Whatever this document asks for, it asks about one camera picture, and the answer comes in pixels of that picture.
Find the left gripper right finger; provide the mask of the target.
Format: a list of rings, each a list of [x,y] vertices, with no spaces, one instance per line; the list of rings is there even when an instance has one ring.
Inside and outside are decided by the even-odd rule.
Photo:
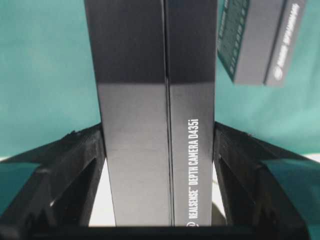
[[[213,151],[229,239],[319,239],[318,162],[219,122]]]

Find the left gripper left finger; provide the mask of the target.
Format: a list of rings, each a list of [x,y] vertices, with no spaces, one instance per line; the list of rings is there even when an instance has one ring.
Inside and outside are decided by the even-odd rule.
[[[1,239],[87,227],[105,159],[102,126],[96,124],[1,161]]]

